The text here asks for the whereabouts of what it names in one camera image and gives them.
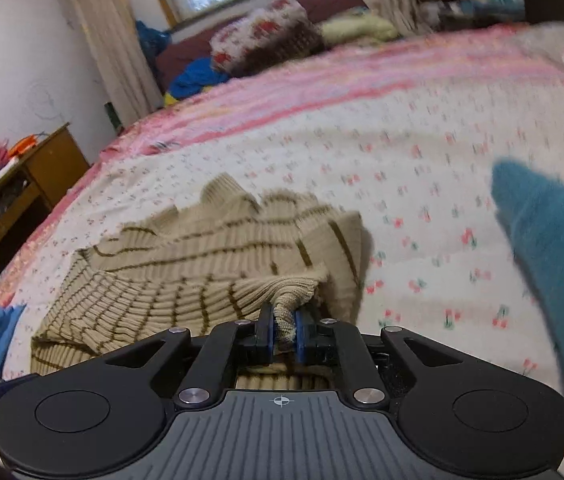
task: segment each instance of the orange object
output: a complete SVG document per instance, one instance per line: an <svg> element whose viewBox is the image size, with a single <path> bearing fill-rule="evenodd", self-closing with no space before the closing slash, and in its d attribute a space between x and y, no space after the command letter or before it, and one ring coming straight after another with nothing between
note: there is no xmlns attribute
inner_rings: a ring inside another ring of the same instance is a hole
<svg viewBox="0 0 564 480"><path fill-rule="evenodd" d="M36 136L30 135L28 137L24 137L16 142L15 146L13 146L9 150L9 158L14 156L21 156L27 150L33 148L37 143Z"/></svg>

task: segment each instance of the floral pillow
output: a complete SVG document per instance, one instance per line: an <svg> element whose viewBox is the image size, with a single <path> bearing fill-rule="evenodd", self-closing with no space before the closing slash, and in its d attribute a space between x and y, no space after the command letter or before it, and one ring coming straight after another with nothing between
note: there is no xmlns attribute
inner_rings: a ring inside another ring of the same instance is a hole
<svg viewBox="0 0 564 480"><path fill-rule="evenodd" d="M250 12L211 38L213 67L232 73L253 50L266 48L299 23L310 25L306 10L296 0L276 0Z"/></svg>

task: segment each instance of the metal screw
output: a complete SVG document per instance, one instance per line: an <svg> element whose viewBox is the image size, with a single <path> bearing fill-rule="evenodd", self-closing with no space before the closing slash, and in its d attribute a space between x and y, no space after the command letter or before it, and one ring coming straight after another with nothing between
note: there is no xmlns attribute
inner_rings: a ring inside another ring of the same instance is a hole
<svg viewBox="0 0 564 480"><path fill-rule="evenodd" d="M210 396L211 394L202 388L187 388L186 390L182 390L178 395L180 400L187 404L199 404L200 402L208 400Z"/></svg>
<svg viewBox="0 0 564 480"><path fill-rule="evenodd" d="M353 398L362 404L377 404L384 400L384 394L376 388L362 388L353 394Z"/></svg>

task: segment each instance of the pink bedsheet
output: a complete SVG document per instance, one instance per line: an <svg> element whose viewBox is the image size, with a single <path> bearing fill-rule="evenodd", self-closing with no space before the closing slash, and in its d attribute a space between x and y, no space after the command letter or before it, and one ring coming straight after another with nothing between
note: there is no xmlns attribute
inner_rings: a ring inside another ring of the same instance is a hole
<svg viewBox="0 0 564 480"><path fill-rule="evenodd" d="M369 50L337 49L301 62L216 87L138 121L100 153L35 230L0 277L0 304L10 301L37 250L63 213L112 161L152 155L181 146L242 133L303 110L387 94L427 81L542 80L564 84L564 72L529 58L506 40L516 27L436 34Z"/></svg>

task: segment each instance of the floral bedsheet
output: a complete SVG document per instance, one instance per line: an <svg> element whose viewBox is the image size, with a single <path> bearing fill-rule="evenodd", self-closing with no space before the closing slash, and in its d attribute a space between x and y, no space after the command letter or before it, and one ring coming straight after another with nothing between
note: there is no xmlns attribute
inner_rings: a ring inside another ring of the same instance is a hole
<svg viewBox="0 0 564 480"><path fill-rule="evenodd" d="M564 179L564 71L512 46L514 33L344 48L139 121L2 276L0 298L28 304L4 377L28 372L30 336L76 248L196 202L226 171L255 195L286 187L360 211L369 232L362 332L400 324L561 390L553 343L489 193L503 155Z"/></svg>

